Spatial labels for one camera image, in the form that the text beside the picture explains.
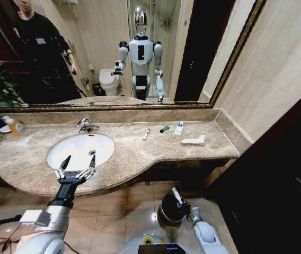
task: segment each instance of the drain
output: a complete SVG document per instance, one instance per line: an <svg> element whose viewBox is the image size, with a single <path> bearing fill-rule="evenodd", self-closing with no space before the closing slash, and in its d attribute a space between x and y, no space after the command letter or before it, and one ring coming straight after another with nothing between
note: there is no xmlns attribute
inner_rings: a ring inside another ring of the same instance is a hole
<svg viewBox="0 0 301 254"><path fill-rule="evenodd" d="M96 151L95 151L95 150L90 150L90 151L88 152L88 154L89 154L90 156L95 155L95 154L96 154Z"/></svg>

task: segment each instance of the faucet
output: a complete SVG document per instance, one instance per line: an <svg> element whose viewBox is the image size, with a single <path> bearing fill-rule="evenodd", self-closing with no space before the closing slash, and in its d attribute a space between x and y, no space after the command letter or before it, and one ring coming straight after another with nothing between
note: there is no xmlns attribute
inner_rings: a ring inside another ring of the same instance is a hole
<svg viewBox="0 0 301 254"><path fill-rule="evenodd" d="M80 128L79 133L84 133L85 131L99 130L100 126L91 124L87 118L83 118L77 123L77 126Z"/></svg>

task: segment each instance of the toilet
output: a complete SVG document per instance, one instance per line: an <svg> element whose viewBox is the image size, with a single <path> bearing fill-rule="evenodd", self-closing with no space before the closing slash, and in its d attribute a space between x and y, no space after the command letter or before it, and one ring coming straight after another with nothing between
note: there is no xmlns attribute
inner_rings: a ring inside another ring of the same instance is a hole
<svg viewBox="0 0 301 254"><path fill-rule="evenodd" d="M120 78L119 75L110 75L113 71L114 69L101 69L99 74L101 88L106 92L107 96L116 96L118 93Z"/></svg>

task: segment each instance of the marble countertop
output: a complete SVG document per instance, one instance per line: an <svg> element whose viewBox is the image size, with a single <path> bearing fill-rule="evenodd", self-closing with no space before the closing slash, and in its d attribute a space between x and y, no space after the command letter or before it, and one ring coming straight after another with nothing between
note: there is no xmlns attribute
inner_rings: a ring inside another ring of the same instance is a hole
<svg viewBox="0 0 301 254"><path fill-rule="evenodd" d="M170 129L160 133L165 125ZM239 156L214 121L184 122L181 136L174 134L177 122L105 123L93 133L114 140L111 158L96 167L96 174L77 188L89 194L115 188L135 178L159 161L232 159ZM142 139L150 129L146 140ZM206 145L182 144L184 138L206 135ZM58 141L79 135L74 124L28 125L24 135L0 136L0 176L15 188L44 196L56 194L59 183L47 164L47 154Z"/></svg>
<svg viewBox="0 0 301 254"><path fill-rule="evenodd" d="M73 99L71 101L60 102L57 104L90 106L91 102L101 103L101 105L105 105L104 103L107 103L107 105L138 105L147 103L146 101L128 96L92 96L87 98Z"/></svg>

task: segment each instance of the chrome robot head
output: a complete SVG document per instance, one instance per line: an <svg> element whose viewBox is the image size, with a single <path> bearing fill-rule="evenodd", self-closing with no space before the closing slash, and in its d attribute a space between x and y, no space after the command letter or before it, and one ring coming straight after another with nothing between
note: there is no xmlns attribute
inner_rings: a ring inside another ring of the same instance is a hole
<svg viewBox="0 0 301 254"><path fill-rule="evenodd" d="M136 34L139 37L145 36L147 27L147 15L146 10L141 6L136 7L134 11Z"/></svg>

